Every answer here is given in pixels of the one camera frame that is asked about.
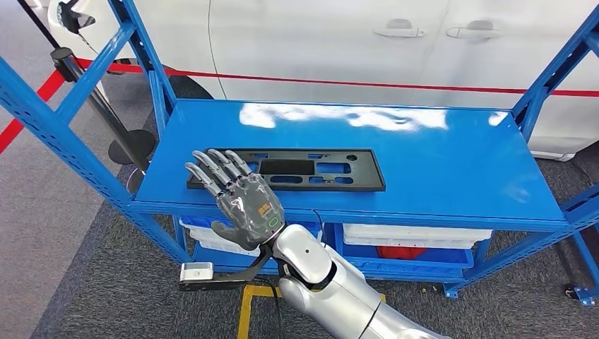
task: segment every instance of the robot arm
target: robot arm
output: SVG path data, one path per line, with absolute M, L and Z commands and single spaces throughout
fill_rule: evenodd
M 315 239 L 301 225 L 285 225 L 278 198 L 264 179 L 252 173 L 247 164 L 232 151 L 225 155 L 209 150 L 208 155 L 193 155 L 223 185 L 220 188 L 200 167 L 188 162 L 185 167 L 215 196 L 221 211 L 234 227 L 213 222 L 211 227 L 221 237 L 247 250 L 260 247 L 261 255 L 241 273 L 217 274 L 192 264 L 183 264 L 183 290 L 235 288 L 249 282 L 266 263 L 275 258 L 285 274 L 279 280 L 283 299 L 303 314 L 311 316 L 338 339 L 440 339 L 381 302 L 380 294 L 366 283 L 364 275 L 334 249 Z M 319 291 L 308 286 L 325 284 Z

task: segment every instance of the robotic finger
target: robotic finger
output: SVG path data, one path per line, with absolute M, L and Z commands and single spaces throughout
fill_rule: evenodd
M 249 175 L 251 173 L 251 169 L 247 163 L 243 161 L 243 159 L 240 158 L 237 153 L 233 152 L 232 150 L 226 150 L 225 155 L 227 158 L 229 158 L 229 160 L 233 161 L 235 166 L 237 166 L 244 175 Z
M 211 148 L 208 150 L 208 154 L 215 157 L 218 162 L 229 171 L 229 173 L 233 176 L 233 178 L 237 178 L 242 175 L 242 173 L 235 167 L 235 165 L 231 162 L 231 160 L 227 159 L 221 152 Z
M 196 166 L 192 162 L 186 162 L 185 168 L 190 171 L 198 180 L 204 185 L 206 191 L 210 192 L 213 196 L 217 196 L 220 193 L 220 187 L 212 180 L 204 171 Z
M 210 172 L 212 174 L 214 174 L 214 176 L 218 180 L 220 180 L 220 182 L 222 182 L 224 185 L 229 184 L 229 182 L 231 181 L 231 178 L 229 178 L 229 176 L 227 176 L 225 174 L 225 171 L 223 171 L 223 169 L 220 168 L 220 166 L 218 166 L 215 162 L 213 162 L 212 159 L 210 159 L 210 157 L 208 157 L 206 154 L 200 152 L 199 150 L 195 150 L 192 153 L 192 155 L 197 160 L 200 160 L 200 162 L 202 164 L 204 164 L 204 166 L 206 166 L 210 170 Z

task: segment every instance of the black bracket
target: black bracket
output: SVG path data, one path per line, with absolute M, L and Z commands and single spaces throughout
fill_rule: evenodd
M 251 282 L 272 256 L 272 248 L 267 244 L 262 244 L 260 245 L 260 254 L 245 270 L 237 273 L 214 273 L 213 278 L 210 280 L 179 281 L 179 291 L 195 292 L 236 289 Z

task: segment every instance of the black cable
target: black cable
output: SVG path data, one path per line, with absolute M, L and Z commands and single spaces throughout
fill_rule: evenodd
M 316 212 L 316 210 L 312 210 L 312 212 L 316 213 L 316 216 L 318 217 L 319 222 L 320 222 L 320 230 L 322 232 L 321 241 L 328 245 L 328 243 L 326 242 L 326 232 L 324 232 L 324 222 L 322 222 L 322 218 L 320 218 L 320 215 L 318 214 L 318 212 Z
M 260 277 L 255 277 L 254 281 L 259 281 L 261 283 L 265 283 L 268 286 L 270 286 L 271 289 L 273 290 L 273 297 L 275 298 L 275 308 L 276 308 L 276 312 L 278 315 L 279 336 L 281 339 L 285 339 L 285 333 L 283 332 L 283 314 L 281 313 L 281 310 L 279 307 L 279 298 L 277 296 L 277 289 L 276 289 L 275 285 L 270 280 L 265 279 L 265 278 L 260 278 Z
M 46 28 L 46 26 L 44 26 L 44 24 L 42 23 L 42 21 L 40 20 L 40 18 L 38 18 L 37 15 L 35 15 L 35 12 L 31 9 L 31 7 L 29 7 L 29 5 L 27 5 L 27 3 L 25 2 L 25 0 L 17 0 L 17 1 L 20 4 L 20 6 L 23 7 L 23 9 L 25 10 L 25 12 L 29 16 L 29 18 L 31 20 L 33 20 L 33 23 L 37 26 L 37 29 L 39 29 L 40 32 L 42 32 L 42 34 L 46 37 L 46 39 L 48 40 L 48 42 L 54 48 L 60 48 L 60 44 L 56 41 L 56 39 L 54 39 L 54 37 L 52 36 L 52 34 L 50 34 L 50 31 L 48 31 L 48 29 Z

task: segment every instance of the red stripe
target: red stripe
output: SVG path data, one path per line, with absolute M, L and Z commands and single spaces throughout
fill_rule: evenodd
M 63 83 L 64 79 L 60 73 L 54 70 L 54 72 L 52 72 L 48 79 L 46 79 L 46 81 L 42 84 L 42 87 L 37 90 L 37 95 L 39 95 L 42 100 L 48 101 Z M 4 152 L 8 145 L 13 142 L 13 140 L 22 130 L 23 125 L 17 119 L 13 119 L 10 123 L 8 123 L 8 126 L 6 126 L 2 133 L 0 133 L 0 154 Z
M 90 60 L 80 59 L 83 67 L 89 67 Z M 112 64 L 110 71 L 120 73 L 142 73 L 140 66 Z M 217 74 L 193 71 L 178 71 L 176 69 L 166 68 L 165 72 L 170 76 L 201 76 L 204 78 L 227 78 L 227 79 L 244 79 L 244 80 L 259 80 L 259 81 L 285 81 L 290 83 L 323 83 L 328 85 L 351 85 L 351 86 L 369 86 L 369 87 L 386 87 L 386 88 L 408 88 L 416 90 L 455 90 L 461 92 L 479 92 L 479 93 L 508 93 L 508 94 L 523 94 L 526 89 L 523 88 L 493 88 L 493 87 L 461 87 L 461 86 L 433 86 L 433 85 L 408 85 L 399 83 L 360 83 L 353 81 L 328 81 L 328 80 L 309 80 L 309 79 L 294 79 L 294 78 L 271 78 L 266 76 L 238 76 L 234 74 Z M 568 96 L 568 97 L 599 97 L 599 90 L 554 90 L 552 95 Z

